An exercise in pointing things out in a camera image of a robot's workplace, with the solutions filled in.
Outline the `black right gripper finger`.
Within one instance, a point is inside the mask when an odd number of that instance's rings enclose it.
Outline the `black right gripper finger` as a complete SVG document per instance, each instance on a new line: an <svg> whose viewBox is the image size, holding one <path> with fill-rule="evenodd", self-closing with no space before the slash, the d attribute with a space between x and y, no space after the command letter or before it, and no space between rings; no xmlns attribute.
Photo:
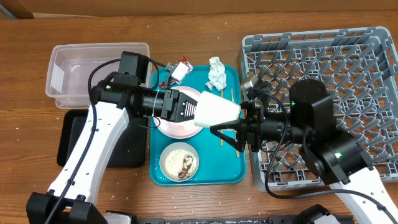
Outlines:
<svg viewBox="0 0 398 224"><path fill-rule="evenodd" d="M239 152L244 152L246 140L242 138L240 135L236 134L236 139L229 137L221 132L216 132L215 136L219 137L224 142L228 143L230 146L234 147L235 150Z"/></svg>
<svg viewBox="0 0 398 224"><path fill-rule="evenodd" d="M210 127L210 132L211 133L216 133L219 130L224 130L224 129L232 129L233 131L241 131L246 127L244 120L243 119L236 119L234 121L228 121L225 123L221 124L216 124Z"/></svg>

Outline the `white cup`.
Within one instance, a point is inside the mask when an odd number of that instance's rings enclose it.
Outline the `white cup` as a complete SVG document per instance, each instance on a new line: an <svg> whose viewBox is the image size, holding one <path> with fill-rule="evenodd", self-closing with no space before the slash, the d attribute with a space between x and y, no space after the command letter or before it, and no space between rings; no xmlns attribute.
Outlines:
<svg viewBox="0 0 398 224"><path fill-rule="evenodd" d="M208 91L201 93L194 115L194 125L209 128L240 117L241 106Z"/></svg>

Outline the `white tissue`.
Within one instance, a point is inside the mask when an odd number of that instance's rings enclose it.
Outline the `white tissue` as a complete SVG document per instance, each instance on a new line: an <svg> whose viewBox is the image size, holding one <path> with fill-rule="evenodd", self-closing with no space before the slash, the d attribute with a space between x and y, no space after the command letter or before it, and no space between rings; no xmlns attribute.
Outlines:
<svg viewBox="0 0 398 224"><path fill-rule="evenodd" d="M208 72L209 81L205 85L212 90L216 88L222 91L226 88L226 72L225 65L221 62L219 57L212 57L209 59L210 71Z"/></svg>

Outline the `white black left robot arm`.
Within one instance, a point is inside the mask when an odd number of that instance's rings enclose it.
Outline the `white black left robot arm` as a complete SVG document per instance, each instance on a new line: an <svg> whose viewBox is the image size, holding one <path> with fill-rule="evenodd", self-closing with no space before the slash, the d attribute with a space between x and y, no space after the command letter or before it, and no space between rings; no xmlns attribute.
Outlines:
<svg viewBox="0 0 398 224"><path fill-rule="evenodd" d="M141 85L148 64L159 67L159 62L134 52L123 52L115 61L118 70L96 86L92 85L94 74L107 64L96 67L88 77L90 107L85 125L47 192L29 197L26 212L30 223L136 223L136 216L130 213L102 214L96 208L104 171L130 116L174 123L194 118L197 101L193 98L170 87L159 91L156 85Z"/></svg>

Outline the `red foil snack wrapper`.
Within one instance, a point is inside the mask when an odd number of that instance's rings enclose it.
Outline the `red foil snack wrapper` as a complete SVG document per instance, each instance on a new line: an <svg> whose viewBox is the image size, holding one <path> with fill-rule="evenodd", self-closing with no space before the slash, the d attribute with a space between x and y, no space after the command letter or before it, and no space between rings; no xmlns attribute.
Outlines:
<svg viewBox="0 0 398 224"><path fill-rule="evenodd" d="M194 67L185 57L182 57L175 64L169 62L165 66L165 71L169 74L166 76L165 81L159 83L161 89L170 88L174 84L181 85L184 78L193 73Z"/></svg>

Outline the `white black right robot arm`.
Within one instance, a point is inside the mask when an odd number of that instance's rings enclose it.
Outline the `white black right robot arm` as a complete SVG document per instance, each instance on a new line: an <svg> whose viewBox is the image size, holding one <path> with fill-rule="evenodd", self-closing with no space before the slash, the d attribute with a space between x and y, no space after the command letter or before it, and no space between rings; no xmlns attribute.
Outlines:
<svg viewBox="0 0 398 224"><path fill-rule="evenodd" d="M290 108L270 93L266 84L248 90L241 103L246 117L210 127L224 142L243 152L246 145L258 152L263 142L275 142L266 180L281 145L299 144L307 169L329 190L299 195L275 194L279 199L302 199L335 194L359 223L397 223L397 207L387 193L370 155L357 138L336 124L333 99L318 80L300 80L289 89Z"/></svg>

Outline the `grey bowl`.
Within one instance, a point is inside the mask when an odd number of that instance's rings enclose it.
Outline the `grey bowl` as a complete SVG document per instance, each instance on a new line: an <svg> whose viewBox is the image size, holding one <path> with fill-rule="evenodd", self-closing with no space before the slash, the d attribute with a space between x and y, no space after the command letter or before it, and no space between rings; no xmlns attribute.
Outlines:
<svg viewBox="0 0 398 224"><path fill-rule="evenodd" d="M161 153L159 168L166 179L172 182L190 180L199 168L197 151L185 142L175 142Z"/></svg>

